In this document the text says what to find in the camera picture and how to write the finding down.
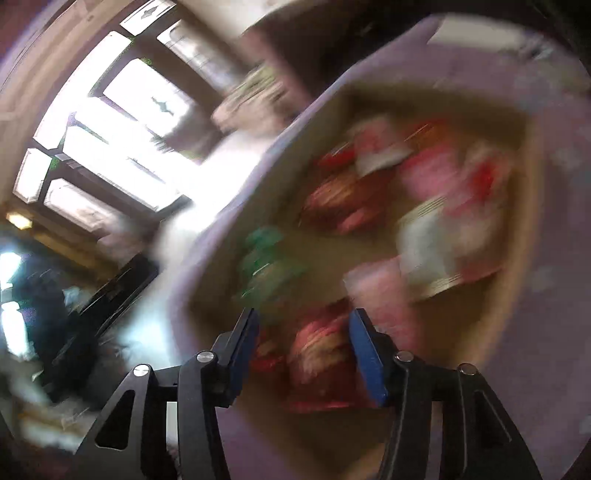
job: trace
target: blue gripper pad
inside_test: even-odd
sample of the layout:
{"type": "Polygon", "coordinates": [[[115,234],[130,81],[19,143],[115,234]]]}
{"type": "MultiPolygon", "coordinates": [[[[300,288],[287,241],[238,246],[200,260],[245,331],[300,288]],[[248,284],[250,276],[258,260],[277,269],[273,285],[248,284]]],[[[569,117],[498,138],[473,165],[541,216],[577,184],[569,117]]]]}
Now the blue gripper pad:
{"type": "Polygon", "coordinates": [[[396,350],[392,340],[376,332],[364,309],[356,309],[349,315],[349,337],[370,398],[378,406],[386,406],[390,392],[385,381],[396,350]]]}
{"type": "Polygon", "coordinates": [[[256,347],[259,315],[254,309],[244,309],[220,359],[219,365],[228,369],[226,398],[232,402],[242,391],[248,365],[256,347]]]}

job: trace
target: yellow light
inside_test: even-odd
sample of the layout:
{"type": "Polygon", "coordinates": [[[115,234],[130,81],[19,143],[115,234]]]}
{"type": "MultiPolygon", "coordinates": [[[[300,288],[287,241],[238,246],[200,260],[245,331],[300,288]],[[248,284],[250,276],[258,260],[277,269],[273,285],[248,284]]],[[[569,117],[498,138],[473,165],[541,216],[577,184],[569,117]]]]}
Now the yellow light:
{"type": "Polygon", "coordinates": [[[20,230],[25,230],[33,226],[33,222],[27,217],[23,217],[20,213],[7,213],[6,220],[20,230]]]}

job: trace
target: purple surface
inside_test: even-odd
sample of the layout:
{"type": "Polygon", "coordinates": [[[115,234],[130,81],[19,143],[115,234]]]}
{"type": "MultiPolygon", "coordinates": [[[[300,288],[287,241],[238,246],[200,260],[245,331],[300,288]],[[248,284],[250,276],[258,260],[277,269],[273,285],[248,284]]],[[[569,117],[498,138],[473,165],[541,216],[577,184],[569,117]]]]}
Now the purple surface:
{"type": "MultiPolygon", "coordinates": [[[[545,190],[535,261],[511,322],[485,375],[530,447],[545,480],[558,479],[591,436],[591,105],[565,94],[516,55],[426,45],[440,17],[428,18],[349,69],[269,149],[243,191],[197,242],[171,301],[178,347],[197,348],[186,299],[207,252],[272,159],[342,85],[357,79],[417,80],[463,87],[508,100],[534,115],[543,133],[545,190]]],[[[555,61],[576,63],[562,52],[555,61]]],[[[298,477],[280,452],[235,410],[220,412],[220,430],[235,480],[298,477]]]]}

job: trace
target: silver screw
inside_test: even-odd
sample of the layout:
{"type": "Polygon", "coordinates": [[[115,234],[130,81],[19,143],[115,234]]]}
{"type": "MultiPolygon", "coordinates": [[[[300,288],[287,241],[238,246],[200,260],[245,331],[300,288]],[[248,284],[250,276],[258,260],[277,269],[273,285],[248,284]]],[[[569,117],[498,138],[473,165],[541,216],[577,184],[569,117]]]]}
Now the silver screw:
{"type": "Polygon", "coordinates": [[[476,375],[478,373],[478,369],[472,364],[461,364],[458,368],[464,375],[476,375]]]}
{"type": "Polygon", "coordinates": [[[208,364],[215,358],[215,354],[213,352],[209,352],[205,350],[204,352],[199,352],[197,354],[197,362],[201,362],[203,364],[208,364]]]}
{"type": "Polygon", "coordinates": [[[407,352],[406,350],[400,350],[396,354],[396,358],[398,358],[398,360],[401,362],[408,363],[414,360],[414,355],[411,352],[407,352]]]}
{"type": "Polygon", "coordinates": [[[143,377],[144,375],[147,375],[149,371],[150,367],[148,365],[138,365],[134,368],[134,375],[136,377],[143,377]]]}

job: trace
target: open box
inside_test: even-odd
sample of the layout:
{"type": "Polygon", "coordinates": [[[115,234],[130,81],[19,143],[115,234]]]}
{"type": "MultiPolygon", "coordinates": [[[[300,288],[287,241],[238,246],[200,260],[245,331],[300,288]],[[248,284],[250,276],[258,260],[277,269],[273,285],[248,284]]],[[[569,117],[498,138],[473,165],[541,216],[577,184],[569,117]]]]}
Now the open box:
{"type": "MultiPolygon", "coordinates": [[[[284,248],[310,266],[298,288],[302,306],[322,305],[345,295],[342,274],[359,263],[396,254],[395,238],[318,235],[297,226],[309,187],[311,160],[329,151],[352,122],[367,113],[396,117],[448,118],[460,129],[515,153],[506,219],[504,268],[494,276],[454,287],[417,307],[425,319],[430,361],[447,367],[471,362],[480,368],[490,357],[522,287],[537,231],[541,160],[526,114],[463,92],[410,84],[355,83],[330,98],[291,139],[275,148],[255,170],[256,186],[223,232],[216,235],[191,299],[194,326],[204,345],[232,328],[239,306],[237,263],[247,234],[276,224],[284,248]]],[[[256,429],[308,478],[367,478],[377,471],[391,428],[387,410],[344,409],[314,414],[286,412],[272,392],[251,376],[236,405],[256,429]]]]}

